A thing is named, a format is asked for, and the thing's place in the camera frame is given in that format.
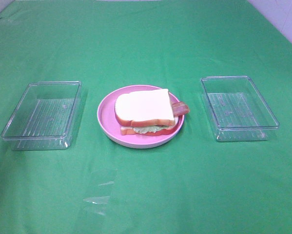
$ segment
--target pink plate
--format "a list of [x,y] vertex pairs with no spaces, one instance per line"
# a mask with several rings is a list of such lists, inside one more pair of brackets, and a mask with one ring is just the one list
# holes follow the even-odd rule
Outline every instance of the pink plate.
[[[108,94],[99,104],[97,109],[97,119],[98,122],[105,132],[105,134],[113,140],[114,142],[136,149],[146,149],[153,148],[162,145],[169,140],[171,140],[180,130],[184,122],[184,116],[179,116],[177,129],[169,135],[160,136],[144,136],[140,134],[136,135],[121,135],[120,124],[117,122],[115,114],[115,101],[117,97],[121,94],[130,93],[132,91],[142,91],[142,90],[154,90],[160,89],[156,86],[151,85],[130,85],[120,89],[117,89],[110,94]],[[178,102],[179,100],[170,93],[171,101]]]

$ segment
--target transparent container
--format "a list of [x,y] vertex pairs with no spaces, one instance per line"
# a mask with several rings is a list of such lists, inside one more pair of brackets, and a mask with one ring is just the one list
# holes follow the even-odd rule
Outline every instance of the transparent container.
[[279,122],[248,76],[201,79],[203,101],[217,141],[268,140]]
[[80,81],[28,84],[1,137],[12,150],[70,146],[80,106]]

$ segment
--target plastic tray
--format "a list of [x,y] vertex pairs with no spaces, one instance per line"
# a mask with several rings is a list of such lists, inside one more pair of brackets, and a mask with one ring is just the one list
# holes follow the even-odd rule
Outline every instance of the plastic tray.
[[81,82],[28,84],[1,137],[13,150],[66,149],[73,139]]
[[278,129],[278,120],[248,76],[206,77],[201,83],[216,140],[267,140]]

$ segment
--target sandwich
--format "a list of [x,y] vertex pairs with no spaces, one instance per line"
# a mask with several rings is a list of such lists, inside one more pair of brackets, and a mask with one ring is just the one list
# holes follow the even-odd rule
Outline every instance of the sandwich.
[[115,114],[122,135],[159,136],[173,133],[178,116],[189,112],[183,102],[171,103],[168,89],[134,91],[120,95]]

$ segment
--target green tablecloth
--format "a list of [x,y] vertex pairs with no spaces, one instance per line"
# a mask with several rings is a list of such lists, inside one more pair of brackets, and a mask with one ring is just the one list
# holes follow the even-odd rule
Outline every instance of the green tablecloth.
[[[229,75],[254,80],[276,138],[215,141],[199,79]],[[0,234],[292,233],[292,45],[245,0],[15,1],[0,13],[0,134],[26,85],[53,80],[82,81],[77,138],[20,152],[0,138]],[[100,101],[132,84],[190,106],[167,144],[101,130]]]

